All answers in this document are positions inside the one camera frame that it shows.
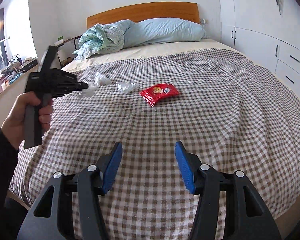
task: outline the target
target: light blue pillow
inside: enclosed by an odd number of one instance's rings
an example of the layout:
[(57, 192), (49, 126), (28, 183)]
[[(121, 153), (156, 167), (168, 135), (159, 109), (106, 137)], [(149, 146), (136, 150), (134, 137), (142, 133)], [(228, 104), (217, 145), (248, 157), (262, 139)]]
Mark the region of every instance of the light blue pillow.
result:
[(155, 18), (136, 23), (124, 33), (124, 46), (129, 48), (145, 44), (200, 41), (206, 38), (204, 28), (179, 18)]
[(136, 23), (131, 20), (121, 20), (115, 23), (106, 24), (105, 26), (118, 26), (123, 31), (123, 33), (125, 33), (128, 28), (132, 27), (135, 24)]

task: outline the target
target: bolt head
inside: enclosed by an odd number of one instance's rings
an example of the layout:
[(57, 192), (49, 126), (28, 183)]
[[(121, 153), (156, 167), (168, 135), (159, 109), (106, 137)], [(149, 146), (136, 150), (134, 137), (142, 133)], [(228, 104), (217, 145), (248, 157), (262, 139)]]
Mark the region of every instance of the bolt head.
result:
[(243, 171), (236, 171), (235, 174), (236, 174), (236, 176), (238, 176), (240, 178), (242, 178), (244, 176)]
[(57, 171), (57, 172), (55, 172), (54, 174), (53, 174), (53, 177), (55, 178), (55, 179), (58, 179), (58, 178), (60, 178), (62, 176), (62, 173), (60, 172), (60, 171)]
[(207, 171), (208, 169), (210, 169), (210, 166), (208, 164), (202, 164), (200, 166), (200, 169), (203, 170), (203, 171)]
[(96, 165), (90, 165), (88, 166), (87, 170), (88, 171), (95, 171), (97, 169), (97, 166)]

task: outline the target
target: checkered blanket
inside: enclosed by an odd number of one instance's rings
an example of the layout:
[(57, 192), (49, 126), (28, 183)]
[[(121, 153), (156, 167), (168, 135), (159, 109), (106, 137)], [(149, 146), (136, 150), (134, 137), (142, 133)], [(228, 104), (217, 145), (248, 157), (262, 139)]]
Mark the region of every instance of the checkered blanket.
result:
[[(300, 193), (300, 101), (267, 69), (228, 50), (127, 59), (77, 72), (92, 82), (100, 71), (139, 90), (158, 83), (180, 92), (150, 107), (138, 91), (100, 86), (95, 96), (73, 92), (54, 100), (51, 129), (41, 146), (21, 150), (10, 190), (32, 204), (55, 171), (73, 174), (122, 142), (123, 157), (111, 191), (100, 197), (111, 239), (187, 239), (198, 196), (186, 190), (174, 155), (188, 152), (218, 171), (242, 170), (274, 218)], [(74, 228), (80, 237), (77, 195)], [(221, 195), (216, 238), (222, 237)]]

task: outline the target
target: black sleeve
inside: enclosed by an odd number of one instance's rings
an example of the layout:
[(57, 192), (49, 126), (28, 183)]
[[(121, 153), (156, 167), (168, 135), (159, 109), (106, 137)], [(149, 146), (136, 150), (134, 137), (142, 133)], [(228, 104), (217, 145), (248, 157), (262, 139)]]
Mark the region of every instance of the black sleeve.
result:
[(3, 208), (14, 169), (18, 164), (18, 152), (0, 130), (0, 211)]

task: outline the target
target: white cabinet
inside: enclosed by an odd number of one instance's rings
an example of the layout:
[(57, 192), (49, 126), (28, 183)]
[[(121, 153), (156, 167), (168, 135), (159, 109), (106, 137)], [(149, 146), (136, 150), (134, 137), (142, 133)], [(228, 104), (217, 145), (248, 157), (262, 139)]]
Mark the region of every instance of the white cabinet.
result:
[(300, 74), (280, 60), (275, 73), (300, 98)]
[(235, 28), (234, 48), (250, 60), (275, 72), (280, 50), (280, 40), (262, 33)]
[(300, 49), (300, 6), (295, 0), (283, 0), (282, 20), (274, 37)]
[(234, 1), (220, 0), (221, 6), (221, 43), (234, 48)]
[(222, 25), (221, 43), (234, 49), (234, 27)]
[(227, 26), (235, 26), (234, 1), (220, 0), (221, 23)]
[(278, 37), (283, 22), (276, 0), (234, 0), (234, 8), (236, 27)]
[(285, 42), (280, 43), (279, 60), (293, 68), (300, 74), (300, 50), (287, 44)]

